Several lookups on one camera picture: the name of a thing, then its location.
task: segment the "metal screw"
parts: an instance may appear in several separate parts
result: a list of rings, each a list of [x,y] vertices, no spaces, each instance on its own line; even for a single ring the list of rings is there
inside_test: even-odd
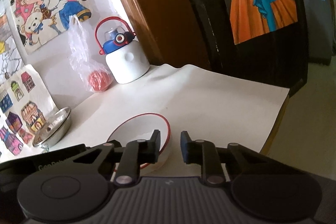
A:
[[[125,185],[130,184],[133,180],[130,176],[119,176],[115,179],[118,184]]]
[[[207,181],[211,184],[221,184],[223,183],[225,180],[223,177],[220,176],[209,176]]]

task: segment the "transparent plastic bag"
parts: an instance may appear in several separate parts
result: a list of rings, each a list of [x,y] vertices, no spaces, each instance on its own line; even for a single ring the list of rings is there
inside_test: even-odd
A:
[[[77,16],[70,17],[68,35],[72,53],[70,65],[79,74],[85,89],[92,92],[107,90],[112,83],[112,73],[103,64],[90,58],[87,46],[88,32]]]

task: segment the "beige floor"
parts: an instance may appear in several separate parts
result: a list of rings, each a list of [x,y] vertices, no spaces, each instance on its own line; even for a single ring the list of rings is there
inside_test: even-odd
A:
[[[336,180],[336,57],[309,64],[307,84],[290,100],[269,156]]]

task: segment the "white tabletop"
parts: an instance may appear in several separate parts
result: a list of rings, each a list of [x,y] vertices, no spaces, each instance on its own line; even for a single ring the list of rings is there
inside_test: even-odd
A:
[[[219,147],[237,142],[255,151],[263,147],[288,89],[237,79],[192,65],[181,69],[151,66],[140,79],[94,94],[72,112],[73,125],[51,150],[85,143],[104,143],[127,119],[155,112],[171,126],[172,153],[158,176],[199,175],[198,166],[183,163],[180,133]]]

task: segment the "dark door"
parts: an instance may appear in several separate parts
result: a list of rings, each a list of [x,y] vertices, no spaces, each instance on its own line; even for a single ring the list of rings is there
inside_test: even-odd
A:
[[[307,80],[303,0],[190,0],[213,69],[291,88]]]

